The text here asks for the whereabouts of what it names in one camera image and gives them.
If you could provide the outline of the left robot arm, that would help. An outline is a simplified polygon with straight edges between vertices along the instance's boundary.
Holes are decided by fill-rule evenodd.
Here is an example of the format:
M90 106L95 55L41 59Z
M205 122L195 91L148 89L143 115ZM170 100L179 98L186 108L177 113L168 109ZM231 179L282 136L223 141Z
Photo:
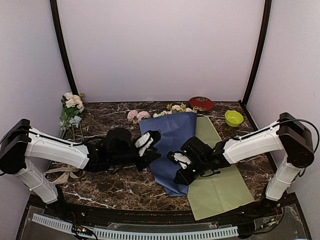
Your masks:
M91 173L126 164L134 164L142 171L161 156L155 147L160 139L159 131L149 130L133 140L129 130L118 127L109 130L106 136L96 137L96 143L88 139L76 143L40 132L30 126L29 120L22 119L0 141L0 170L22 181L45 204L51 205L58 217L67 218L71 208L63 201L63 194L29 157L60 162Z

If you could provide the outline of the light blue wrapping paper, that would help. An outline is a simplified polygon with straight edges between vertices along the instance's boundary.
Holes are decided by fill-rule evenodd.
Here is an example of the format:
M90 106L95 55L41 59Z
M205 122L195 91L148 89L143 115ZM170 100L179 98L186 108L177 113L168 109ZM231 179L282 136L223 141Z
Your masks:
M192 112L173 113L159 116L139 123L140 132L158 131L160 140L154 145L161 157L150 163L149 167L155 182L164 187L167 195L171 197L185 197L189 187L174 183L176 172L181 169L179 163L175 164L167 158L167 154L181 150L182 145L196 135L197 114Z

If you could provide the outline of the pink rose stem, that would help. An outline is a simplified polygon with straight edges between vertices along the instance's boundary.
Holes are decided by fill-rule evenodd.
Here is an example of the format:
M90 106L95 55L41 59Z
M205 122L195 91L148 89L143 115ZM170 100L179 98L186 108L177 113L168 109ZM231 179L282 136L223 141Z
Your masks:
M150 117L151 117L151 115L147 111L138 112L137 110L131 110L127 114L127 120L129 122L134 123L134 124L137 124L140 121L142 121L144 119L148 119Z

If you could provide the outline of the cream rose stem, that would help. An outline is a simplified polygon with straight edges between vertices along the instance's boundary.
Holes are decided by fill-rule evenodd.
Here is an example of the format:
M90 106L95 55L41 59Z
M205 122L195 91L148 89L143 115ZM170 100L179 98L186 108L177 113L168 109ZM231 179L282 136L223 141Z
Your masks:
M197 110L194 108L189 108L187 107L186 104L181 103L180 105L175 104L173 105L172 103L168 104L166 106L166 108L168 109L168 113L171 114L177 114L177 113L197 113Z

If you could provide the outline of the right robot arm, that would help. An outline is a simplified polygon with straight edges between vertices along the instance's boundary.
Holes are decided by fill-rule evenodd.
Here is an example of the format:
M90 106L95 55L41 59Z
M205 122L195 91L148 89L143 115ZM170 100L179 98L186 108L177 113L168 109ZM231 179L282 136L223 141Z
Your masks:
M284 112L269 126L243 136L236 136L210 147L198 137L189 138L180 151L170 151L167 158L181 164L174 182L188 186L208 170L230 167L244 159L274 151L284 151L284 159L265 189L264 199L255 205L255 213L266 217L275 208L276 201L292 182L305 172L315 160L317 144L313 144L311 131L305 126L313 123Z

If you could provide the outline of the cream ribbon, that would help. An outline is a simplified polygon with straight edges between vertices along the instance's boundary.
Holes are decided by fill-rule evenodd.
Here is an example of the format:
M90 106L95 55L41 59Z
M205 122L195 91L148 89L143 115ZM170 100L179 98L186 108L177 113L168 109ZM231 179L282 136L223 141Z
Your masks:
M52 181L54 185L63 185L65 184L69 178L72 179L80 179L85 175L85 171L83 169L79 169L76 167L58 167L54 169L50 169L45 172L46 175L54 174L54 173L62 173L56 180Z

